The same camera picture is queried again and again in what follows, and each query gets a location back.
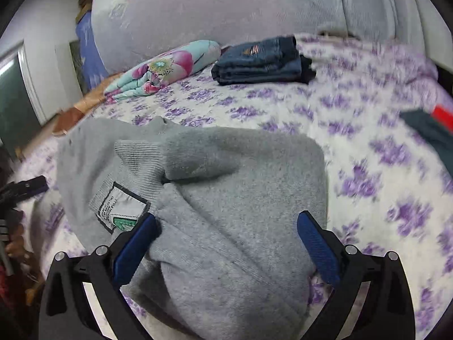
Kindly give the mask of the dark teal fleece pants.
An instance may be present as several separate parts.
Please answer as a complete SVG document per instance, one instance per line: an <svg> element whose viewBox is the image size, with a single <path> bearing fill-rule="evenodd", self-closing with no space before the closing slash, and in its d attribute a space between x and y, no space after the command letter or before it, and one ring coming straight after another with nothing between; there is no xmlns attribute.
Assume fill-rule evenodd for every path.
<svg viewBox="0 0 453 340"><path fill-rule="evenodd" d="M399 117L437 153L449 175L452 176L452 132L423 110L402 111Z"/></svg>

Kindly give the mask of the folded dark blue jeans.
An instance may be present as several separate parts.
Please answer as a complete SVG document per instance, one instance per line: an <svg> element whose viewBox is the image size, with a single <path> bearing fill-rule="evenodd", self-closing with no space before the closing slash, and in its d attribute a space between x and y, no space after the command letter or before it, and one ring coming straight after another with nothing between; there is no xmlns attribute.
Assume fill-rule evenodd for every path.
<svg viewBox="0 0 453 340"><path fill-rule="evenodd" d="M292 81L301 74L301 57L293 36L231 46L211 70L212 78L221 85Z"/></svg>

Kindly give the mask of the folded black garment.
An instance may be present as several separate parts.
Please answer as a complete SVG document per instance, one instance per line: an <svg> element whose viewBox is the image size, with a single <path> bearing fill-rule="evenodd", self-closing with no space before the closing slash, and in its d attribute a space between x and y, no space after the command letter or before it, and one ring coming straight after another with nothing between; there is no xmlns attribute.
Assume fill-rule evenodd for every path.
<svg viewBox="0 0 453 340"><path fill-rule="evenodd" d="M299 82L308 84L316 77L316 71L312 69L313 60L300 54L301 75Z"/></svg>

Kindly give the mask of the blue poster on wall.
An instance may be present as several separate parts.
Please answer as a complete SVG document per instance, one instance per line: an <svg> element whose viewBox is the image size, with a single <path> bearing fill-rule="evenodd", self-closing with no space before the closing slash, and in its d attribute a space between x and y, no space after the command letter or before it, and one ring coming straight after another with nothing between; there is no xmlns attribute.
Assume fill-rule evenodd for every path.
<svg viewBox="0 0 453 340"><path fill-rule="evenodd" d="M75 27L80 44L81 68L89 90L96 88L109 76L95 44L91 11L84 14Z"/></svg>

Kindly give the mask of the red garment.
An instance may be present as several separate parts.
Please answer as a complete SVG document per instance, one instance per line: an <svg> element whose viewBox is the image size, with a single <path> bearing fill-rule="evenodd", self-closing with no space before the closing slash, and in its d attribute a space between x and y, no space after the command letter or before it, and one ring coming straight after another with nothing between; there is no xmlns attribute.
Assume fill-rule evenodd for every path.
<svg viewBox="0 0 453 340"><path fill-rule="evenodd" d="M431 115L441 125L453 132L453 114L451 112L440 105L436 105Z"/></svg>

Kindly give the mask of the purple floral bedspread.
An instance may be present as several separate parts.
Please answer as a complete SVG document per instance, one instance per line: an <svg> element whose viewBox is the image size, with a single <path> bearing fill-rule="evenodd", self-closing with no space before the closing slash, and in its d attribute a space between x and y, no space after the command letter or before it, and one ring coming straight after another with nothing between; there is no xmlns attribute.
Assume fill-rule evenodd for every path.
<svg viewBox="0 0 453 340"><path fill-rule="evenodd" d="M134 124L163 115L187 126L262 128L315 139L329 173L329 227L348 243L402 255L416 336L426 339L452 299L452 181L398 113L429 110L448 96L431 64L401 45L307 35L298 41L304 54L321 62L307 86L220 87L203 71L95 115Z"/></svg>

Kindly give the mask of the white lace headboard cover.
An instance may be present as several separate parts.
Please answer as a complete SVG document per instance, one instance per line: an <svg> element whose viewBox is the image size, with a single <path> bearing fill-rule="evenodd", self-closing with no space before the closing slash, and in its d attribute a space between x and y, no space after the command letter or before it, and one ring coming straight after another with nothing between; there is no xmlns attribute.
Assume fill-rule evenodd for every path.
<svg viewBox="0 0 453 340"><path fill-rule="evenodd" d="M91 25L111 74L190 41L302 32L398 41L452 66L452 33L432 0L93 0Z"/></svg>

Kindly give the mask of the grey fleece sweatpants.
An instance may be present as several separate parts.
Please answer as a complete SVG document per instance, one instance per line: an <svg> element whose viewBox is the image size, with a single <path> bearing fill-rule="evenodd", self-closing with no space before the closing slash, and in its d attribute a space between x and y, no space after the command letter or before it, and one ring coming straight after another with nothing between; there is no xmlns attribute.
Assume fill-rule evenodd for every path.
<svg viewBox="0 0 453 340"><path fill-rule="evenodd" d="M292 339L314 265L296 220L326 224L324 154L311 138L156 117L91 118L58 145L57 188L86 249L145 213L160 235L127 296L202 339Z"/></svg>

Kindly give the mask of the floral pink teal blanket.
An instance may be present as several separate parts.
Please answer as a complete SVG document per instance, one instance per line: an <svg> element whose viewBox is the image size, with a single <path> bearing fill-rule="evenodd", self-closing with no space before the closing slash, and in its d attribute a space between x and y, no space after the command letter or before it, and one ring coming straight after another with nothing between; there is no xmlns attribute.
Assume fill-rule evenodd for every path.
<svg viewBox="0 0 453 340"><path fill-rule="evenodd" d="M109 102L155 94L187 78L219 59L221 47L215 41L198 40L151 58L112 81L104 90Z"/></svg>

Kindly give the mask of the window with white frame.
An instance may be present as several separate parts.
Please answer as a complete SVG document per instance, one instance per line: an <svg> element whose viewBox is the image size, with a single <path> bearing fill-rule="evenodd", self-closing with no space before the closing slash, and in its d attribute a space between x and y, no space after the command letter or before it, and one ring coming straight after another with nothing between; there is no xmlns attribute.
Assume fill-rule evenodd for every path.
<svg viewBox="0 0 453 340"><path fill-rule="evenodd" d="M46 123L25 57L23 43L1 56L1 145L18 159Z"/></svg>

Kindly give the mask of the orange brown cloth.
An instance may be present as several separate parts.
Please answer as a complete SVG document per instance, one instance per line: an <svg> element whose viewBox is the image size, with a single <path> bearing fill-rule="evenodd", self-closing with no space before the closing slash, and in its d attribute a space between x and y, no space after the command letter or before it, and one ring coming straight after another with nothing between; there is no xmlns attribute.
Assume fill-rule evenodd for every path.
<svg viewBox="0 0 453 340"><path fill-rule="evenodd" d="M66 135L92 108L97 107L105 100L104 90L122 74L120 72L105 78L97 87L85 94L73 107L61 112L53 128L52 135L55 137Z"/></svg>

